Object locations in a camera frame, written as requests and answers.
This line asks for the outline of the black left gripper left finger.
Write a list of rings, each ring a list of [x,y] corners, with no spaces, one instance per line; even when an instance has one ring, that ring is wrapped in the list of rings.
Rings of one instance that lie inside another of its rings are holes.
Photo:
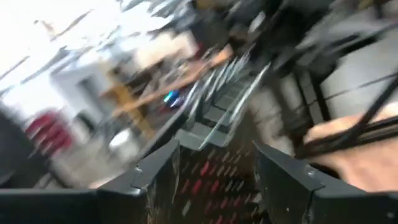
[[[169,223],[180,146],[171,140],[98,189],[1,191],[1,224]]]

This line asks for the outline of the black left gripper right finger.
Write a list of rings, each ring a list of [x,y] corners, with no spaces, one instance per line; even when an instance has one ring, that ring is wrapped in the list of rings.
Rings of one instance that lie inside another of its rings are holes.
[[[367,193],[266,144],[256,173],[272,223],[397,223],[397,192]]]

